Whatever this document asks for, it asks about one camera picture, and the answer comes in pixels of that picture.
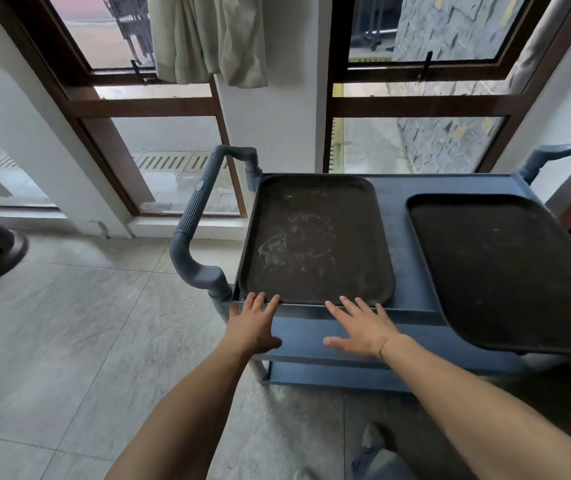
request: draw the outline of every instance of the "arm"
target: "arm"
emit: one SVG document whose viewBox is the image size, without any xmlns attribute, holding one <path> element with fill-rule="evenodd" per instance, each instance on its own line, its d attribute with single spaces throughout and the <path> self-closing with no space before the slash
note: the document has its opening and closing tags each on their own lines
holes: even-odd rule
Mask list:
<svg viewBox="0 0 571 480">
<path fill-rule="evenodd" d="M 243 369 L 253 355 L 281 347 L 271 333 L 279 296 L 264 311 L 265 297 L 250 293 L 241 314 L 233 303 L 224 338 L 157 404 L 106 480 L 206 478 Z"/>
<path fill-rule="evenodd" d="M 349 339 L 328 346 L 382 358 L 418 397 L 472 471 L 486 479 L 571 478 L 571 437 L 530 406 L 403 335 L 377 304 L 326 302 Z"/>
</svg>

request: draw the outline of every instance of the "right hand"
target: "right hand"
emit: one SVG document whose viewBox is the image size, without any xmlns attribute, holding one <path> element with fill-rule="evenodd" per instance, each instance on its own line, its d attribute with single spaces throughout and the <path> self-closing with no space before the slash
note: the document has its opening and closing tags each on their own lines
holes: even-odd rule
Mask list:
<svg viewBox="0 0 571 480">
<path fill-rule="evenodd" d="M 345 327 L 349 339 L 326 337 L 323 343 L 344 352 L 383 358 L 381 355 L 383 346 L 390 339 L 401 335 L 396 325 L 388 318 L 383 306 L 377 303 L 377 313 L 374 313 L 361 298 L 355 299 L 356 304 L 345 296 L 339 299 L 347 313 L 329 301 L 326 301 L 325 305 L 332 316 Z"/>
</svg>

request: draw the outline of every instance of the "left hand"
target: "left hand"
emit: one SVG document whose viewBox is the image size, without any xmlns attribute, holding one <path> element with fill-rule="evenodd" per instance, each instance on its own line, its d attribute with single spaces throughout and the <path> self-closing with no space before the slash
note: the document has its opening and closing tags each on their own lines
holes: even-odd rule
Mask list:
<svg viewBox="0 0 571 480">
<path fill-rule="evenodd" d="M 248 357 L 281 347 L 281 339 L 272 336 L 272 319 L 279 306 L 279 295 L 274 295 L 264 310 L 265 300 L 263 292 L 258 295 L 249 293 L 241 313 L 239 304 L 232 304 L 222 346 L 231 347 Z"/>
</svg>

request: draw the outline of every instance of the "stone wall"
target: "stone wall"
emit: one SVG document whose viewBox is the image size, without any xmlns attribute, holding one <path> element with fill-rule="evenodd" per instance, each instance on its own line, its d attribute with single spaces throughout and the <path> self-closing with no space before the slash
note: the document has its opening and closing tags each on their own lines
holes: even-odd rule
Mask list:
<svg viewBox="0 0 571 480">
<path fill-rule="evenodd" d="M 394 61 L 492 59 L 524 0 L 403 0 Z M 496 94 L 508 81 L 388 84 L 391 95 Z M 501 118 L 399 118 L 408 159 L 418 173 L 474 171 Z"/>
</svg>

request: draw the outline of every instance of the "forearm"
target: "forearm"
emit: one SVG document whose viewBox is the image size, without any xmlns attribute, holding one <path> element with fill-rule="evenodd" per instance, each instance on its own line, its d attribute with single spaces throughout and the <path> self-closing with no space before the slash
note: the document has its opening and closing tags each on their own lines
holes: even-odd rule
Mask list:
<svg viewBox="0 0 571 480">
<path fill-rule="evenodd" d="M 219 345 L 153 409 L 107 479 L 205 479 L 248 362 Z"/>
<path fill-rule="evenodd" d="M 381 355 L 480 479 L 571 478 L 571 437 L 519 399 L 405 335 Z"/>
</svg>

